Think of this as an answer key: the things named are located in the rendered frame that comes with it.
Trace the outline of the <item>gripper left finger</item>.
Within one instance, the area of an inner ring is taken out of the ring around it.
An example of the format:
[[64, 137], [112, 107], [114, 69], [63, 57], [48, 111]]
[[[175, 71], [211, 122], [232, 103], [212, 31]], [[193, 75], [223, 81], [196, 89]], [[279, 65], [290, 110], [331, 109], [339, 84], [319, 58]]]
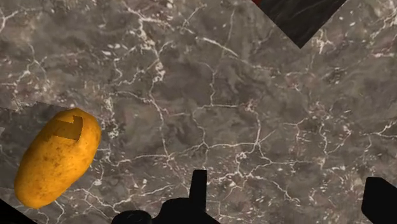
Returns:
[[188, 197], [166, 200], [154, 218], [143, 210], [117, 214], [111, 224], [221, 224], [206, 213], [207, 171], [194, 170]]

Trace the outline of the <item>dark marbled robot stand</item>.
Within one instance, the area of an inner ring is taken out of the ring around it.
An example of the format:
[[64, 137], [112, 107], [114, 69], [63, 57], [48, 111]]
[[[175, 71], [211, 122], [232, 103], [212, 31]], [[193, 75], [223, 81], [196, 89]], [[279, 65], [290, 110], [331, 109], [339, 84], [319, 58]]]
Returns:
[[252, 0], [302, 48], [347, 0]]

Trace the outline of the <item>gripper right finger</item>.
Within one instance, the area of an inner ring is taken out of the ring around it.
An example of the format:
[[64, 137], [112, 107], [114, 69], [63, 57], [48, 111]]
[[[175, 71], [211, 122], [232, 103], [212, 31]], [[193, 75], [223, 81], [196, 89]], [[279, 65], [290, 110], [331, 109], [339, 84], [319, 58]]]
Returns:
[[397, 187], [380, 177], [367, 177], [362, 213], [373, 224], [397, 224]]

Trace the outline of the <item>yellow brown potato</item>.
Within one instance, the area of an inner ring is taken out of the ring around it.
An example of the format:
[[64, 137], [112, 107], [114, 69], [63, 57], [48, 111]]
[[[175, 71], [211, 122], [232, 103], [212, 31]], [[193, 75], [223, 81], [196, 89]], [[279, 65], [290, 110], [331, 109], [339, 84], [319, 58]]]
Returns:
[[92, 163], [101, 142], [96, 118], [79, 109], [57, 113], [24, 153], [14, 180], [16, 198], [38, 209], [59, 198]]

